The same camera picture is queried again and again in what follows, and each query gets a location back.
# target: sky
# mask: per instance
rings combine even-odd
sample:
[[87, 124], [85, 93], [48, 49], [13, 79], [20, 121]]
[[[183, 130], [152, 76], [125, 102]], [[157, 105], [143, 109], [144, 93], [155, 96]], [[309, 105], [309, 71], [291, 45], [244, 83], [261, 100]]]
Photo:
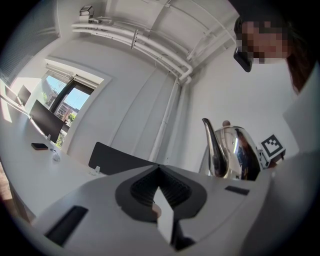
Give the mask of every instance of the sky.
[[[50, 75], [46, 78], [46, 80], [48, 84], [51, 86], [51, 88], [58, 93], [60, 93], [62, 89], [66, 86], [64, 82], [61, 82], [60, 80], [53, 78]], [[82, 105], [86, 102], [88, 97], [88, 94], [74, 88], [66, 97], [64, 102], [69, 104], [71, 107], [79, 110], [81, 109]]]

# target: white countertop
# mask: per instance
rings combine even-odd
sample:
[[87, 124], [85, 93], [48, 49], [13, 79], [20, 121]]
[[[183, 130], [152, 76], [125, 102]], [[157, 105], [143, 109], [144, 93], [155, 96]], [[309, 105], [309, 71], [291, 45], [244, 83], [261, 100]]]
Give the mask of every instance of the white countertop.
[[[60, 162], [48, 150], [34, 150], [44, 143], [58, 151]], [[70, 158], [39, 132], [29, 116], [0, 98], [0, 158], [4, 172], [24, 205], [37, 217], [69, 192], [94, 179], [89, 166]]]

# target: kettle spout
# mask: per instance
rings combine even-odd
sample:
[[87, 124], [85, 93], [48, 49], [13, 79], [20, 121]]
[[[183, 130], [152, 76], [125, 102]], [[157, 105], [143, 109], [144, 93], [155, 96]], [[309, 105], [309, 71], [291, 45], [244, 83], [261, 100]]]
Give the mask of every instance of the kettle spout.
[[213, 176], [223, 178], [228, 171], [227, 160], [218, 142], [215, 131], [207, 118], [202, 119], [209, 149], [209, 170]]

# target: window blind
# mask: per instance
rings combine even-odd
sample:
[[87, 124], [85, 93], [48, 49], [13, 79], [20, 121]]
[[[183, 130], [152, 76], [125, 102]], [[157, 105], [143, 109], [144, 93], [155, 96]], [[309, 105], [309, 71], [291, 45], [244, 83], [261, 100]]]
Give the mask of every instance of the window blind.
[[34, 55], [59, 38], [55, 22], [56, 8], [55, 0], [38, 3], [7, 41], [0, 56], [0, 78], [8, 86]]

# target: white ceiling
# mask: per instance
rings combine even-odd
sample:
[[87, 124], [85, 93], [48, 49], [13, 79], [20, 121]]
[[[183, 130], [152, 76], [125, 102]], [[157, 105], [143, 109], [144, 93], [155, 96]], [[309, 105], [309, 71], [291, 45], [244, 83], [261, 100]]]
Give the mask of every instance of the white ceiling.
[[[230, 35], [212, 17], [234, 36], [238, 14], [228, 0], [108, 0], [105, 6], [104, 16], [150, 29], [145, 29], [143, 34], [151, 38], [164, 40], [165, 36], [178, 43], [186, 50], [166, 40], [184, 58], [197, 46], [191, 59], [194, 67], [217, 55], [217, 51], [234, 45]], [[211, 31], [208, 37], [203, 38], [208, 31]]]

